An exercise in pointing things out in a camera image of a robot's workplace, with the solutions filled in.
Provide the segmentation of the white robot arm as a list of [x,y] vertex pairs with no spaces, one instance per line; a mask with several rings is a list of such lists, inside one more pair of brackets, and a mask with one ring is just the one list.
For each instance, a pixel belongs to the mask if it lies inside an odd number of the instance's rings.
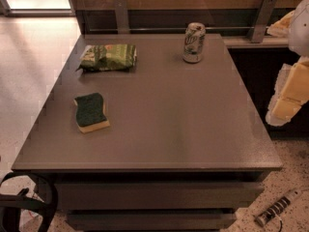
[[309,101],[309,0],[302,0],[294,11],[271,24],[267,33],[287,38],[289,50],[299,56],[293,65],[282,66],[268,104],[267,123],[281,127]]

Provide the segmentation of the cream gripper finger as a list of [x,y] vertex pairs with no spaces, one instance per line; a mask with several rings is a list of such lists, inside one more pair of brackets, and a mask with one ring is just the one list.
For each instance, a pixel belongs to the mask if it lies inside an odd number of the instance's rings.
[[289,33],[289,27],[294,15],[294,11],[285,14],[281,19],[274,22],[267,28],[267,33],[273,37],[286,38]]
[[277,76],[266,121],[281,127],[289,123],[309,101],[309,58],[300,57],[292,66],[284,64]]

